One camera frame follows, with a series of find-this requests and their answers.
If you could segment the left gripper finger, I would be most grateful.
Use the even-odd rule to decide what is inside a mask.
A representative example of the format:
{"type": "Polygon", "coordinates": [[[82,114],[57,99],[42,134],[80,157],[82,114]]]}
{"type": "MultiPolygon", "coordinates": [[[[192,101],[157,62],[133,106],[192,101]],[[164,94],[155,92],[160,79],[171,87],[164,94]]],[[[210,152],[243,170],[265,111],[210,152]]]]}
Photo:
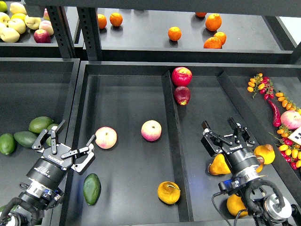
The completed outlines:
{"type": "Polygon", "coordinates": [[[86,155],[85,160],[82,163],[73,163],[70,168],[77,172],[79,175],[82,175],[91,163],[95,160],[94,154],[94,140],[96,139],[96,134],[93,134],[89,141],[87,142],[86,146],[76,150],[70,150],[69,152],[61,154],[61,159],[67,159],[71,157],[80,158],[86,155]]]}
{"type": "Polygon", "coordinates": [[[56,150],[59,143],[58,143],[58,137],[57,135],[64,129],[65,120],[62,120],[62,122],[56,126],[52,127],[51,130],[44,129],[41,131],[41,133],[38,135],[36,141],[32,145],[33,150],[44,150],[42,141],[44,140],[45,136],[51,137],[51,149],[56,150]]]}

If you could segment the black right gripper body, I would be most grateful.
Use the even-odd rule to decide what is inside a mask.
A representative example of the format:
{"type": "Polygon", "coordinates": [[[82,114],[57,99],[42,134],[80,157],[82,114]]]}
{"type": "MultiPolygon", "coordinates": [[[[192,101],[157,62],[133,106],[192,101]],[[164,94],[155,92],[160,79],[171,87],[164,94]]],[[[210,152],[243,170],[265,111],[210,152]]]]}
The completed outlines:
{"type": "Polygon", "coordinates": [[[222,143],[220,153],[232,154],[236,151],[246,151],[247,153],[253,153],[253,151],[251,150],[251,146],[249,146],[247,143],[232,143],[230,145],[222,143]]]}

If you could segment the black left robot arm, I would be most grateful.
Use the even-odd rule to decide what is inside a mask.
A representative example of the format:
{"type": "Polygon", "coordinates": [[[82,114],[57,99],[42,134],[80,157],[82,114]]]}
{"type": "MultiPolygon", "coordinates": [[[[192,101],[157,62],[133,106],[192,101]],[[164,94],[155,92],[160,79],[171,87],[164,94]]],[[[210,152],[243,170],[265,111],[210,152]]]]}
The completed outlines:
{"type": "Polygon", "coordinates": [[[44,212],[60,204],[64,193],[59,188],[68,170],[82,175],[95,159],[92,135],[87,144],[80,149],[72,149],[58,141],[58,133],[64,123],[43,129],[32,149],[42,153],[27,173],[31,181],[25,191],[11,201],[1,211],[2,226],[35,226],[44,217],[44,212]]]}

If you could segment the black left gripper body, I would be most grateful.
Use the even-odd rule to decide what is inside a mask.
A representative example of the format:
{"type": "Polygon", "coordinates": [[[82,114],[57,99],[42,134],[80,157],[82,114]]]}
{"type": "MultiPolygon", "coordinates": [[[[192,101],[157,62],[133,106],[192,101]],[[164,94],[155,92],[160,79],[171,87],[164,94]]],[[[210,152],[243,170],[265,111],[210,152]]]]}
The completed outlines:
{"type": "Polygon", "coordinates": [[[68,158],[62,159],[61,155],[69,152],[71,150],[71,148],[62,143],[56,144],[55,147],[56,147],[56,154],[52,153],[51,147],[44,148],[44,150],[43,150],[44,158],[46,160],[48,160],[49,162],[51,162],[52,164],[60,167],[62,170],[64,168],[66,168],[68,170],[71,167],[71,165],[73,164],[73,158],[68,157],[68,158]]]}

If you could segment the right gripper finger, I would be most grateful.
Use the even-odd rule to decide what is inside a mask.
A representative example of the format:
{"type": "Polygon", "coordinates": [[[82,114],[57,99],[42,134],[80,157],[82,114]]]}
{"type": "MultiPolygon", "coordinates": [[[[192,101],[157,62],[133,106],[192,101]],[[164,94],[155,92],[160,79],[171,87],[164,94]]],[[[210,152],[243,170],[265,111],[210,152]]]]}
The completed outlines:
{"type": "Polygon", "coordinates": [[[232,134],[224,135],[224,138],[229,140],[233,145],[255,145],[255,141],[251,140],[247,127],[243,127],[240,123],[235,122],[232,117],[229,117],[227,122],[233,132],[232,134]]]}
{"type": "Polygon", "coordinates": [[[223,145],[232,146],[232,142],[216,133],[214,133],[207,121],[202,122],[203,137],[201,142],[211,157],[223,152],[223,145]]]}

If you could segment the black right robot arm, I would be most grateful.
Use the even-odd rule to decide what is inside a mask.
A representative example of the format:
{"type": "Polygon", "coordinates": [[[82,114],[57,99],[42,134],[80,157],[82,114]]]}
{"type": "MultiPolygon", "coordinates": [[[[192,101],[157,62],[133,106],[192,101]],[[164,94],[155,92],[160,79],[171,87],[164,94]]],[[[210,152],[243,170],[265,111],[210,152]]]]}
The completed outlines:
{"type": "Polygon", "coordinates": [[[233,132],[218,135],[207,121],[202,122],[203,146],[212,157],[221,154],[232,174],[231,179],[218,184],[220,192],[213,197],[238,195],[245,206],[243,210],[253,217],[257,226],[288,226],[290,217],[299,226],[300,207],[290,204],[274,183],[260,178],[256,172],[260,163],[251,150],[255,141],[251,139],[247,127],[242,127],[233,118],[229,118],[228,123],[233,132]]]}

